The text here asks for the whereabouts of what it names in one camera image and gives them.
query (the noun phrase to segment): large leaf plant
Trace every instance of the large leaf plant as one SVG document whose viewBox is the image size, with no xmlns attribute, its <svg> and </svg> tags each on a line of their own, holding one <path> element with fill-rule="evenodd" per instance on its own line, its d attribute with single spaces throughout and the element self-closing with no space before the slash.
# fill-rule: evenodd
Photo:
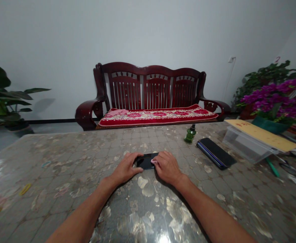
<svg viewBox="0 0 296 243">
<path fill-rule="evenodd" d="M 244 106 L 241 99 L 245 95 L 250 95 L 257 89 L 269 83 L 281 84 L 286 80 L 296 79 L 296 69 L 287 69 L 290 61 L 286 60 L 284 63 L 272 63 L 268 67 L 258 69 L 257 72 L 249 73 L 245 76 L 246 82 L 239 87 L 235 94 L 235 105 L 238 107 Z"/>
<path fill-rule="evenodd" d="M 32 100 L 31 93 L 48 91 L 45 88 L 32 88 L 25 91 L 7 91 L 5 88 L 11 85 L 11 81 L 4 69 L 0 67 L 0 123 L 6 127 L 15 127 L 24 122 L 20 112 L 30 112 L 30 108 L 18 109 L 18 105 L 29 106 L 24 100 Z"/>
</svg>

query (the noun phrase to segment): floral cushion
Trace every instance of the floral cushion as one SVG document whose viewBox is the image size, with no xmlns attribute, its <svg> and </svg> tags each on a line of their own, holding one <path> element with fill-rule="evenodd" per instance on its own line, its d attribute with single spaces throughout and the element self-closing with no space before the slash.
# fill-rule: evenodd
<svg viewBox="0 0 296 243">
<path fill-rule="evenodd" d="M 215 119 L 218 114 L 202 109 L 198 104 L 184 108 L 129 110 L 126 114 L 103 117 L 101 127 L 176 124 Z"/>
</svg>

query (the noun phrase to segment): purple orchid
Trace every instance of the purple orchid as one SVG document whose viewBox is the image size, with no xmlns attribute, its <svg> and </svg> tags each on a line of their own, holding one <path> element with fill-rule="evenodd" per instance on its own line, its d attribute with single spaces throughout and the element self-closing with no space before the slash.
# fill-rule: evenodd
<svg viewBox="0 0 296 243">
<path fill-rule="evenodd" d="M 283 117 L 296 119 L 296 79 L 287 80 L 278 85 L 272 83 L 263 86 L 252 94 L 244 96 L 241 102 L 254 104 L 253 110 L 256 113 L 269 113 L 274 108 L 274 105 L 279 103 L 280 107 L 276 117 L 271 117 L 272 119 Z"/>
</svg>

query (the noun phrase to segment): wooden bench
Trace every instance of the wooden bench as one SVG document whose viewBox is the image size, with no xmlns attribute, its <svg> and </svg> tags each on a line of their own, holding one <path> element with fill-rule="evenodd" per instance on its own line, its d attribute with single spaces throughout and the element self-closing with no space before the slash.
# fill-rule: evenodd
<svg viewBox="0 0 296 243">
<path fill-rule="evenodd" d="M 77 123 L 84 131 L 97 128 L 94 120 L 103 118 L 103 102 L 107 111 L 110 110 L 107 82 L 112 108 L 138 110 L 188 107 L 203 101 L 204 109 L 208 111 L 214 112 L 217 107 L 221 109 L 217 119 L 205 122 L 222 121 L 224 115 L 230 113 L 226 103 L 204 97 L 205 72 L 191 68 L 171 70 L 157 65 L 140 68 L 125 62 L 99 63 L 93 72 L 97 96 L 94 100 L 80 104 L 75 114 Z"/>
</svg>

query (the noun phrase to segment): flower pot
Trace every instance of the flower pot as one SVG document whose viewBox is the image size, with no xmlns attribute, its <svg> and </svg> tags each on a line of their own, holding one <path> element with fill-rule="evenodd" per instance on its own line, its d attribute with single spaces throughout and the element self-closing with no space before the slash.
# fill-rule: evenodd
<svg viewBox="0 0 296 243">
<path fill-rule="evenodd" d="M 19 124 L 18 126 L 15 127 L 5 127 L 7 130 L 13 132 L 15 135 L 17 135 L 18 137 L 22 137 L 26 134 L 34 134 L 33 129 L 31 128 L 31 126 L 24 121 L 23 123 Z"/>
<path fill-rule="evenodd" d="M 281 134 L 282 132 L 285 132 L 290 127 L 290 125 L 276 123 L 271 120 L 262 118 L 260 116 L 256 116 L 252 124 L 274 134 Z"/>
<path fill-rule="evenodd" d="M 242 110 L 242 112 L 240 113 L 240 118 L 241 120 L 250 120 L 250 119 L 254 119 L 256 117 L 256 115 L 251 115 L 251 113 L 253 113 L 253 107 L 254 104 L 248 104 L 244 107 L 244 109 Z"/>
</svg>

